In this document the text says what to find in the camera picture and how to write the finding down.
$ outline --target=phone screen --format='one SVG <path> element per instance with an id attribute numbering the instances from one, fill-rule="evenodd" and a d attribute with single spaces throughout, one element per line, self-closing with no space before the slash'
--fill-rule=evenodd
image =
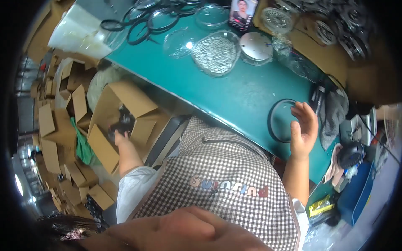
<path id="1" fill-rule="evenodd" d="M 240 31 L 247 32 L 257 5 L 258 0 L 232 0 L 229 24 Z"/>

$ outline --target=clear plastic lid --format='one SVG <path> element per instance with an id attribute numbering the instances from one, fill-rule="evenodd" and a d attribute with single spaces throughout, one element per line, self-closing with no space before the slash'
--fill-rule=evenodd
<path id="1" fill-rule="evenodd" d="M 148 20 L 148 26 L 153 30 L 163 30 L 177 22 L 179 16 L 170 8 L 153 12 Z"/>
<path id="2" fill-rule="evenodd" d="M 229 10 L 215 4 L 206 5 L 195 13 L 195 19 L 203 26 L 219 27 L 228 22 Z"/>
<path id="3" fill-rule="evenodd" d="M 123 22 L 127 21 L 127 20 L 134 20 L 140 17 L 144 16 L 144 10 L 138 10 L 136 8 L 132 8 L 127 15 L 125 16 L 126 20 L 123 20 Z"/>
<path id="4" fill-rule="evenodd" d="M 197 34 L 185 27 L 166 35 L 163 51 L 170 57 L 180 59 L 191 53 L 197 41 Z"/>
<path id="5" fill-rule="evenodd" d="M 156 5 L 155 0 L 138 0 L 135 2 L 134 7 L 138 10 L 145 10 L 155 5 Z"/>

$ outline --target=clear plastic tray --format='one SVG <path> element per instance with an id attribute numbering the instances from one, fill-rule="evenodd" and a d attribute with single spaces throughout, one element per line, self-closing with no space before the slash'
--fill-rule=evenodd
<path id="1" fill-rule="evenodd" d="M 195 13 L 197 25 L 202 29 L 219 30 L 229 20 L 229 10 L 216 4 L 206 5 Z"/>
<path id="2" fill-rule="evenodd" d="M 230 61 L 227 61 L 227 63 L 232 64 L 230 68 L 228 68 L 224 72 L 214 72 L 214 71 L 211 71 L 211 69 L 207 69 L 207 68 L 203 67 L 203 65 L 197 60 L 196 54 L 199 52 L 200 49 L 202 50 L 202 48 L 200 48 L 200 43 L 202 41 L 205 41 L 209 38 L 220 38 L 220 37 L 229 40 L 231 43 L 234 43 L 236 55 L 233 59 L 231 59 Z M 191 56 L 192 56 L 194 62 L 197 64 L 197 66 L 201 69 L 201 71 L 205 72 L 206 74 L 208 74 L 210 76 L 224 76 L 233 69 L 234 65 L 236 64 L 237 60 L 240 57 L 240 53 L 241 53 L 241 49 L 240 49 L 240 45 L 239 45 L 239 37 L 236 34 L 234 34 L 231 31 L 217 31 L 215 33 L 209 34 L 208 36 L 206 36 L 203 39 L 201 39 L 200 41 L 198 41 L 195 44 L 193 51 L 191 52 Z"/>

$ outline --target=cardboard box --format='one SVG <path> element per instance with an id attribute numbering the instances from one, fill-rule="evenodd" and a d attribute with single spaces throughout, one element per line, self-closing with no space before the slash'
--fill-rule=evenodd
<path id="1" fill-rule="evenodd" d="M 52 111 L 50 104 L 39 108 L 39 132 L 42 139 L 76 148 L 76 131 L 65 109 Z"/>
<path id="2" fill-rule="evenodd" d="M 84 204 L 87 203 L 88 201 L 86 199 L 86 195 L 89 192 L 89 186 L 84 186 L 84 187 L 78 188 L 78 190 L 80 191 L 82 203 L 84 203 Z"/>
<path id="3" fill-rule="evenodd" d="M 50 104 L 50 108 L 52 111 L 55 109 L 55 100 L 54 99 L 45 99 L 45 100 L 35 99 L 34 107 L 33 107 L 34 108 L 33 115 L 34 115 L 35 120 L 39 120 L 39 108 L 41 108 L 47 104 Z"/>
<path id="4" fill-rule="evenodd" d="M 49 189 L 50 193 L 52 194 L 53 197 L 57 197 L 57 194 L 54 190 L 54 188 Z"/>
<path id="5" fill-rule="evenodd" d="M 98 176 L 87 165 L 76 163 L 65 164 L 71 178 L 78 187 L 94 186 L 99 182 Z"/>
<path id="6" fill-rule="evenodd" d="M 48 77 L 54 77 L 57 71 L 57 59 L 58 57 L 56 55 L 52 55 L 49 63 L 49 67 L 47 69 L 47 76 Z"/>
<path id="7" fill-rule="evenodd" d="M 109 173 L 116 169 L 119 156 L 118 148 L 108 140 L 106 132 L 118 121 L 118 107 L 122 103 L 136 119 L 130 141 L 143 161 L 169 120 L 169 116 L 161 112 L 134 83 L 121 81 L 106 85 L 92 114 L 87 139 Z"/>
<path id="8" fill-rule="evenodd" d="M 53 80 L 51 78 L 47 78 L 45 84 L 45 98 L 54 98 L 55 95 L 52 93 L 53 90 Z"/>
<path id="9" fill-rule="evenodd" d="M 80 53 L 65 52 L 60 49 L 55 49 L 53 51 L 53 54 L 58 57 L 58 60 L 66 59 L 66 58 L 70 57 L 70 58 L 74 59 L 76 62 L 82 63 L 85 65 L 85 70 L 98 66 L 98 64 L 100 62 L 99 59 L 95 59 L 93 57 L 89 57 L 89 56 L 86 56 L 86 55 L 83 55 Z"/>
<path id="10" fill-rule="evenodd" d="M 39 13 L 38 18 L 36 19 L 35 23 L 32 26 L 32 29 L 30 33 L 28 34 L 27 39 L 25 40 L 24 46 L 23 46 L 23 52 L 26 52 L 28 49 L 28 45 L 31 43 L 31 40 L 33 36 L 35 35 L 37 29 L 43 22 L 43 20 L 47 17 L 47 15 L 50 14 L 50 2 L 48 2 L 42 9 L 42 11 Z"/>
<path id="11" fill-rule="evenodd" d="M 53 30 L 62 18 L 62 15 L 74 3 L 73 0 L 64 0 L 60 2 L 51 1 L 41 12 L 34 27 L 28 36 L 24 45 L 28 56 L 37 64 L 40 64 L 45 54 L 50 50 L 47 47 Z"/>
<path id="12" fill-rule="evenodd" d="M 52 196 L 52 200 L 53 200 L 53 203 L 56 206 L 57 210 L 59 212 L 61 212 L 62 211 L 62 204 L 59 203 L 59 201 L 57 201 L 57 199 L 54 196 Z"/>
<path id="13" fill-rule="evenodd" d="M 51 94 L 53 96 L 56 96 L 56 92 L 57 92 L 57 83 L 56 83 L 56 81 L 53 80 L 52 85 L 51 85 Z"/>
<path id="14" fill-rule="evenodd" d="M 88 143 L 108 173 L 113 173 L 119 162 L 119 154 L 100 131 L 96 124 L 93 125 L 91 134 L 88 135 Z"/>
<path id="15" fill-rule="evenodd" d="M 34 147 L 39 146 L 39 135 L 37 133 L 32 135 L 32 144 Z"/>
<path id="16" fill-rule="evenodd" d="M 83 85 L 80 85 L 67 99 L 66 110 L 70 116 L 75 117 L 77 127 L 87 133 L 92 112 L 88 107 Z"/>
<path id="17" fill-rule="evenodd" d="M 87 92 L 95 74 L 95 68 L 85 69 L 85 65 L 71 61 L 63 68 L 60 86 L 65 86 L 68 91 L 73 92 L 80 85 L 83 85 L 85 92 Z"/>
<path id="18" fill-rule="evenodd" d="M 31 85 L 31 98 L 36 98 L 38 96 L 39 85 L 41 83 L 39 81 L 32 82 Z"/>
<path id="19" fill-rule="evenodd" d="M 112 200 L 115 202 L 117 201 L 117 187 L 111 180 L 105 181 L 100 185 L 100 187 L 107 193 L 107 195 L 109 195 Z"/>
<path id="20" fill-rule="evenodd" d="M 88 193 L 98 203 L 102 210 L 106 210 L 108 207 L 114 204 L 114 201 L 99 185 L 91 188 Z"/>
<path id="21" fill-rule="evenodd" d="M 42 139 L 42 155 L 45 160 L 46 169 L 50 173 L 59 174 L 61 173 L 59 164 L 59 154 L 57 152 L 56 143 Z"/>
<path id="22" fill-rule="evenodd" d="M 68 98 L 71 96 L 71 92 L 67 90 L 67 83 L 68 83 L 67 81 L 61 81 L 59 87 L 60 96 L 64 100 L 68 100 Z"/>
<path id="23" fill-rule="evenodd" d="M 46 187 L 48 190 L 52 189 L 52 188 L 57 188 L 57 184 L 58 184 L 58 180 L 57 180 L 57 174 L 53 174 L 53 173 L 48 173 L 46 175 Z"/>
<path id="24" fill-rule="evenodd" d="M 93 217 L 91 216 L 91 213 L 88 211 L 88 209 L 85 208 L 85 205 L 83 203 L 78 204 L 77 206 L 74 206 L 73 212 L 76 216 L 93 219 Z"/>
<path id="25" fill-rule="evenodd" d="M 73 187 L 68 180 L 62 181 L 60 183 L 60 187 L 64 191 L 67 199 L 73 206 L 76 206 L 81 203 L 80 191 L 78 190 L 78 188 Z"/>

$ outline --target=dark object in box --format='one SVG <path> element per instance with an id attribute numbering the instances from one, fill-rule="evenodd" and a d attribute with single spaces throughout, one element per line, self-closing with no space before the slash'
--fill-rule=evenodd
<path id="1" fill-rule="evenodd" d="M 107 132 L 109 136 L 109 140 L 114 143 L 115 141 L 115 130 L 118 130 L 118 132 L 124 136 L 124 132 L 127 132 L 128 137 L 131 136 L 131 131 L 134 127 L 135 123 L 135 118 L 131 114 L 131 112 L 122 104 L 119 107 L 119 112 L 120 112 L 120 118 L 119 121 L 109 127 L 109 130 Z"/>

